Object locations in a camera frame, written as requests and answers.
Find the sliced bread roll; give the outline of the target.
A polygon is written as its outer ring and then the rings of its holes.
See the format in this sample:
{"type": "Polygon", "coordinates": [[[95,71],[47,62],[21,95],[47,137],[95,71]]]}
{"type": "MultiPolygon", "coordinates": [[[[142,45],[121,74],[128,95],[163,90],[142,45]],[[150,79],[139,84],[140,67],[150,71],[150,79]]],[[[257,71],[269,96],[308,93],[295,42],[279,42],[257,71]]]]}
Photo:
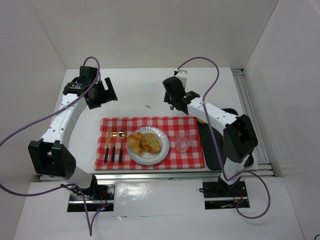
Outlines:
{"type": "Polygon", "coordinates": [[[157,136],[153,133],[143,134],[141,144],[140,144],[147,153],[158,154],[161,151],[160,142],[157,139],[157,136]]]}

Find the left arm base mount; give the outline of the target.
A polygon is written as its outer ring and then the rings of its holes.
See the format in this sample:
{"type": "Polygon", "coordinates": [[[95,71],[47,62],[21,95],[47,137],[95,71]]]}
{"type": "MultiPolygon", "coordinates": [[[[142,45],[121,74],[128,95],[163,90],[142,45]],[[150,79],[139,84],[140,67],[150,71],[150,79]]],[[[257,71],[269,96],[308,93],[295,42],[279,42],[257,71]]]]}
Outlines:
{"type": "MultiPolygon", "coordinates": [[[[114,196],[115,196],[115,184],[107,184],[102,186],[95,196],[85,196],[85,202],[88,212],[96,212],[100,210],[101,212],[113,212],[114,211],[114,196]]],[[[71,192],[69,195],[68,213],[83,213],[85,212],[85,206],[83,198],[80,192],[76,190],[71,192]]]]}

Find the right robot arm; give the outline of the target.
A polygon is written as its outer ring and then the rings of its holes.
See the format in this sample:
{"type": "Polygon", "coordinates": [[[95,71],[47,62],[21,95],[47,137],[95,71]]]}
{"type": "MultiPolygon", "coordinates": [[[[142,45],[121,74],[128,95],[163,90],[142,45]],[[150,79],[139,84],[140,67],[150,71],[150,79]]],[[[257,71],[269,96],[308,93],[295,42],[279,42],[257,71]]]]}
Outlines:
{"type": "Polygon", "coordinates": [[[221,168],[219,187],[224,192],[231,191],[258,145],[251,119],[245,114],[238,116],[206,103],[194,91],[186,92],[176,76],[165,79],[162,84],[173,108],[208,124],[221,168]]]}

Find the round bagel bread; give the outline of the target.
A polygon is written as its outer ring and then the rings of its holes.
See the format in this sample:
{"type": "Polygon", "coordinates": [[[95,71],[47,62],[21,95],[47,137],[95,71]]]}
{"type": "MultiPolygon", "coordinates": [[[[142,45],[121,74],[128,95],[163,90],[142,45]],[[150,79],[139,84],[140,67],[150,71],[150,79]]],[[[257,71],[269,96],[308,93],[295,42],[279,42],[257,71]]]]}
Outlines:
{"type": "Polygon", "coordinates": [[[128,136],[127,145],[129,149],[136,155],[142,155],[146,150],[141,146],[143,134],[141,132],[133,132],[128,136]]]}

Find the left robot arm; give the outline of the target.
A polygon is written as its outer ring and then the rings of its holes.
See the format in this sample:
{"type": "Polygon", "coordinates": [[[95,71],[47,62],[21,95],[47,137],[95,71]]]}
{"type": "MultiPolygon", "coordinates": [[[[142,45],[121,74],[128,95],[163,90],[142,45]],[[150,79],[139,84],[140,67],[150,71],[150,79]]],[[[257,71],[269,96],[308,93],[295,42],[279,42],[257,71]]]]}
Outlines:
{"type": "Polygon", "coordinates": [[[77,167],[69,151],[69,142],[85,108],[99,108],[117,99],[110,78],[101,80],[97,68],[81,66],[79,76],[64,87],[59,113],[53,117],[48,130],[38,141],[32,140],[28,145],[35,172],[40,176],[63,178],[77,185],[87,196],[97,194],[97,178],[77,167]]]}

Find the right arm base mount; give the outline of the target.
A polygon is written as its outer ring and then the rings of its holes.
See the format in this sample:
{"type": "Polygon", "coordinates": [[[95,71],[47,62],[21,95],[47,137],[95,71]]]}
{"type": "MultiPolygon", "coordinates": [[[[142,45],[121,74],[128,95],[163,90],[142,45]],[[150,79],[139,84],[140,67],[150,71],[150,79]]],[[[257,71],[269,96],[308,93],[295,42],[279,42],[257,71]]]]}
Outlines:
{"type": "Polygon", "coordinates": [[[218,182],[203,182],[199,192],[204,197],[204,207],[206,210],[250,208],[247,186],[244,181],[240,181],[230,191],[223,191],[218,182]]]}

